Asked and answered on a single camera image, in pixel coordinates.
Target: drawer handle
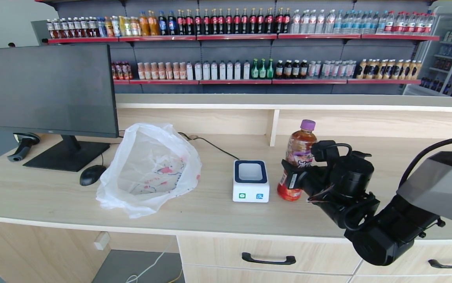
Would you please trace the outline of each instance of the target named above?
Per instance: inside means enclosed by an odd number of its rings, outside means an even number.
[[[452,268],[452,265],[441,265],[441,263],[439,263],[436,259],[431,259],[428,263],[435,268]]]
[[[296,257],[293,255],[288,255],[285,261],[264,261],[253,259],[251,253],[242,253],[242,259],[248,262],[254,263],[264,263],[265,265],[293,265],[296,263]]]

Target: gray pegboard wall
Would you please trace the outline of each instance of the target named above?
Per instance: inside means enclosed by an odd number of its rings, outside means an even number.
[[[301,12],[305,9],[324,9],[327,14],[330,9],[348,11],[361,9],[363,11],[395,10],[426,12],[427,4],[421,0],[128,0],[125,6],[121,1],[81,1],[57,2],[57,10],[61,18],[85,16],[139,16],[140,11],[164,11],[168,17],[170,10],[175,16],[178,10],[192,11],[195,16],[199,9],[203,17],[205,9],[212,16],[212,9],[223,9],[226,16],[231,8],[234,16],[239,8],[247,8],[250,16],[251,8],[259,8],[266,14],[269,7],[290,8],[291,16],[295,9]],[[307,59],[309,61],[324,60],[361,60],[361,59],[409,59],[414,50],[414,43],[402,40],[342,40],[342,39],[276,39],[276,40],[224,40],[224,41],[144,41],[135,42],[131,46],[127,42],[109,43],[113,61],[128,61],[134,77],[137,78],[137,62],[196,62],[196,61],[229,61],[238,59],[242,63],[257,58],[272,58],[276,61],[287,59]],[[398,85],[116,85],[116,93],[256,93],[256,94],[397,94]]]

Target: monitor stand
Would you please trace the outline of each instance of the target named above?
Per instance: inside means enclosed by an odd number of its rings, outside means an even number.
[[[75,136],[62,136],[62,139],[23,166],[78,172],[110,146],[109,143],[77,141]]]

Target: gray floor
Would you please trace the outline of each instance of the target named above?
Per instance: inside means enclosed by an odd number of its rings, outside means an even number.
[[[0,156],[17,146],[13,134],[0,130]],[[107,256],[93,283],[125,283],[131,274],[140,274],[154,263],[159,253],[113,250]],[[165,254],[158,263],[138,280],[138,283],[167,283],[179,276],[179,254]],[[176,283],[183,283],[183,276]]]

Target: plastic bag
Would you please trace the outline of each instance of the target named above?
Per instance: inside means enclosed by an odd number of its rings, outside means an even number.
[[[100,177],[97,200],[103,208],[123,208],[130,218],[156,213],[197,186],[201,165],[196,149],[171,124],[134,124]]]

